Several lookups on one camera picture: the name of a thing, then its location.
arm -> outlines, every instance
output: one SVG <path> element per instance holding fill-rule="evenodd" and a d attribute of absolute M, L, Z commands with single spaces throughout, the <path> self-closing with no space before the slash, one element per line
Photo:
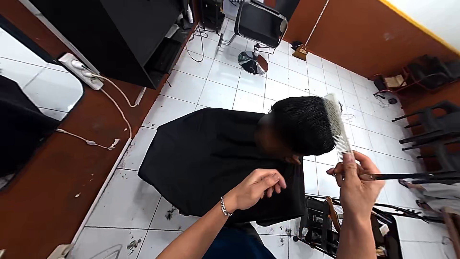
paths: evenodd
<path fill-rule="evenodd" d="M 256 169 L 224 196 L 225 208 L 229 213 L 237 209 L 246 210 L 263 198 L 265 190 L 272 190 L 267 191 L 270 198 L 273 189 L 280 193 L 281 187 L 286 188 L 286 182 L 277 170 Z M 227 219 L 219 202 L 171 242 L 157 258 L 202 258 Z"/>
<path fill-rule="evenodd" d="M 354 155 L 361 165 L 345 154 L 343 163 L 328 170 L 328 174 L 335 175 L 340 186 L 340 202 L 344 210 L 337 259 L 374 259 L 377 255 L 370 217 L 385 182 L 362 181 L 359 174 L 380 174 L 380 171 L 369 157 L 357 151 Z"/>

barber's hand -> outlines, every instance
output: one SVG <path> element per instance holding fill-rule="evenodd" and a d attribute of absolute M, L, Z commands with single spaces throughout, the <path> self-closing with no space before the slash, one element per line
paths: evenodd
<path fill-rule="evenodd" d="M 385 185 L 384 181 L 363 181 L 359 174 L 380 174 L 369 157 L 357 151 L 353 151 L 358 165 L 349 154 L 344 155 L 343 164 L 338 163 L 335 168 L 327 171 L 335 175 L 340 188 L 340 202 L 344 210 L 344 217 L 369 220 L 372 207 Z"/>
<path fill-rule="evenodd" d="M 271 197 L 273 190 L 281 192 L 286 188 L 286 181 L 276 169 L 256 169 L 240 184 L 224 195 L 225 208 L 229 213 L 235 210 L 246 210 L 254 206 L 264 197 Z"/>

comb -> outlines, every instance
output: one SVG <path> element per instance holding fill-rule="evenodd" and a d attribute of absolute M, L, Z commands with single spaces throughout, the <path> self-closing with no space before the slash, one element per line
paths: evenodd
<path fill-rule="evenodd" d="M 353 159 L 355 158 L 351 151 L 348 138 L 346 137 L 345 127 L 341 118 L 342 109 L 335 98 L 333 93 L 328 94 L 322 99 L 324 109 L 328 114 L 329 129 L 331 130 L 332 138 L 334 140 L 335 147 L 337 148 L 337 154 L 339 155 L 340 162 L 343 162 L 344 154 L 350 154 Z"/>

power strip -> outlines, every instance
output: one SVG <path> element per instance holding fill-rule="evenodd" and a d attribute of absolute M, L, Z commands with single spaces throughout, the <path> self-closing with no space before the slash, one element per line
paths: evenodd
<path fill-rule="evenodd" d="M 74 75 L 76 75 L 79 79 L 81 79 L 83 82 L 85 82 L 92 89 L 99 90 L 104 85 L 104 83 L 101 80 L 99 80 L 99 79 L 97 79 L 95 77 L 87 77 L 87 76 L 83 75 L 84 72 L 92 73 L 92 71 L 90 71 L 88 69 L 85 69 L 85 68 L 75 67 L 74 65 L 72 65 L 72 61 L 74 61 L 74 62 L 78 61 L 80 63 L 80 61 L 74 55 L 72 55 L 70 53 L 66 53 L 64 56 L 62 56 L 58 60 L 65 67 L 67 67 L 67 69 L 72 71 Z"/>

bracelet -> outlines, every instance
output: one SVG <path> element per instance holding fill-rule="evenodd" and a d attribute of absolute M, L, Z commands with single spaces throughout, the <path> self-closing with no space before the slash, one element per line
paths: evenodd
<path fill-rule="evenodd" d="M 223 198 L 223 197 L 220 198 L 220 208 L 222 209 L 222 212 L 223 212 L 226 216 L 229 216 L 229 217 L 230 217 L 231 215 L 233 215 L 233 213 L 229 213 L 229 212 L 226 210 L 225 204 L 224 204 L 224 198 Z"/>

